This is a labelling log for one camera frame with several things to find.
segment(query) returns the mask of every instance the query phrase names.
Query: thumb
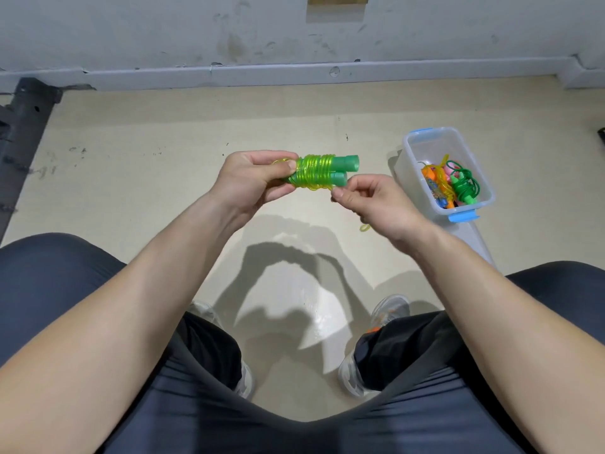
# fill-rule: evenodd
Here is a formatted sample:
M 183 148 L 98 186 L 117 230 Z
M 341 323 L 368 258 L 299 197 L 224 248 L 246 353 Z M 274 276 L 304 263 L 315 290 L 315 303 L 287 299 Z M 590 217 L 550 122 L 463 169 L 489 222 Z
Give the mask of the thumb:
M 276 162 L 268 166 L 259 166 L 262 171 L 262 179 L 265 182 L 271 180 L 277 180 L 279 178 L 286 178 L 297 171 L 297 162 L 293 159 L 289 159 L 285 162 Z
M 332 197 L 344 208 L 363 215 L 366 212 L 370 199 L 344 188 L 332 188 Z

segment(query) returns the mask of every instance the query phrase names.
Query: green jump rope handle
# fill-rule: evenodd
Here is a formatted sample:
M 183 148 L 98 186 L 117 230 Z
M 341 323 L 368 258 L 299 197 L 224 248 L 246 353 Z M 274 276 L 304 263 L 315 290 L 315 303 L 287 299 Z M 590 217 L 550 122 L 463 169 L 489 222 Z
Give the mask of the green jump rope handle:
M 347 173 L 346 172 L 330 172 L 330 180 L 334 186 L 346 186 L 347 185 Z
M 330 170 L 337 172 L 357 172 L 359 170 L 359 156 L 336 156 L 332 159 Z

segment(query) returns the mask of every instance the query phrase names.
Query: left hand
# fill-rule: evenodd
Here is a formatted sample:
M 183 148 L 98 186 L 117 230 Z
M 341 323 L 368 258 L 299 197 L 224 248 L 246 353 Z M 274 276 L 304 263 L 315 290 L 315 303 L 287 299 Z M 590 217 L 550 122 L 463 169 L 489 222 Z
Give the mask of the left hand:
M 284 158 L 286 162 L 273 162 Z M 298 154 L 290 151 L 240 151 L 225 159 L 208 194 L 232 208 L 236 229 L 244 226 L 263 204 L 295 190 L 282 178 L 296 171 Z

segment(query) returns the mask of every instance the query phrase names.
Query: fingernail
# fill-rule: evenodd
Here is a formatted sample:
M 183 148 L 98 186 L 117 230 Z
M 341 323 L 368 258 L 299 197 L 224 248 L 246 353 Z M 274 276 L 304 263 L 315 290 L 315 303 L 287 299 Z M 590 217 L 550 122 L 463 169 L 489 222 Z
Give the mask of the fingernail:
M 337 186 L 335 186 L 334 188 L 332 188 L 332 197 L 334 199 L 340 199 L 344 194 L 344 190 L 342 188 L 339 188 Z

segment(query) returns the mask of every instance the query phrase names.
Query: hand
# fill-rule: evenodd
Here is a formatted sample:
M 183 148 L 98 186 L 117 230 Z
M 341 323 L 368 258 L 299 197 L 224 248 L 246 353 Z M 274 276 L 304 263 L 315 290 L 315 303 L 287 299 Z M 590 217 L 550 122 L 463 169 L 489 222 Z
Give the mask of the hand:
M 423 229 L 432 227 L 388 175 L 355 175 L 346 187 L 333 188 L 332 197 L 405 253 Z
M 286 162 L 273 162 L 284 158 Z M 231 208 L 236 229 L 244 226 L 263 204 L 295 190 L 282 178 L 296 169 L 298 154 L 290 151 L 240 151 L 227 156 L 214 186 L 208 192 Z

